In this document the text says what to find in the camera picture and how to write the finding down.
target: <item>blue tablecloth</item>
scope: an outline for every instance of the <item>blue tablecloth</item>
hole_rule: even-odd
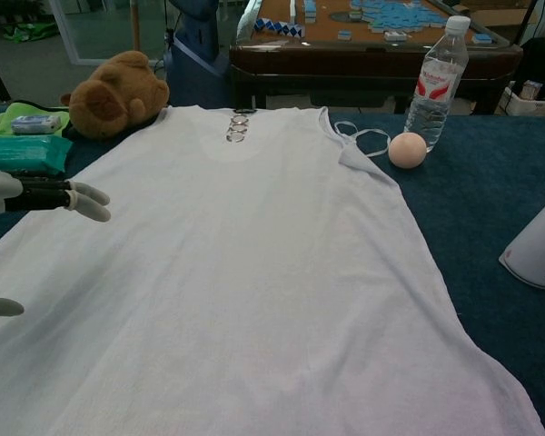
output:
[[[332,114],[392,135],[403,117]],[[68,175],[117,141],[74,144]],[[366,134],[363,151],[383,146]],[[498,262],[504,247],[545,205],[545,118],[450,117],[426,162],[399,170],[374,159],[396,180],[441,269],[470,337],[525,386],[545,425],[545,291],[513,278]],[[0,216],[0,236],[21,214]]]

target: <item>floor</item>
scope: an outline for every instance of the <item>floor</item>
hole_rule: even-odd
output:
[[[70,33],[81,58],[108,58],[131,48],[131,26],[128,9],[117,8],[104,12],[66,14]],[[221,49],[227,51],[243,7],[229,5],[228,15],[219,11]],[[168,9],[169,23],[177,21],[178,12]],[[147,0],[140,5],[142,48],[152,59],[161,58],[164,47],[163,1]],[[13,99],[29,100],[46,106],[59,105],[60,96],[70,93],[85,80],[94,66],[79,66],[69,62],[60,35],[45,40],[16,44],[5,40],[0,32],[0,75]],[[281,95],[268,97],[267,106],[313,107],[308,95]],[[381,107],[332,107],[333,111],[392,113],[394,102],[386,100]],[[471,102],[457,99],[452,114],[470,114]]]

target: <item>bottle label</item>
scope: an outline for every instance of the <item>bottle label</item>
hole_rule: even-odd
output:
[[[432,59],[421,66],[416,95],[436,102],[448,102],[458,78],[455,64]]]

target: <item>teddy bear ear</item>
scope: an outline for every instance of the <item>teddy bear ear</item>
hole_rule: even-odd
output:
[[[69,93],[61,95],[61,103],[68,106],[71,103],[71,95]]]

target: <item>bottle cap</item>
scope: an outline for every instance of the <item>bottle cap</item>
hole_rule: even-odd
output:
[[[446,22],[446,33],[452,35],[466,35],[471,26],[471,20],[468,16],[453,15]]]

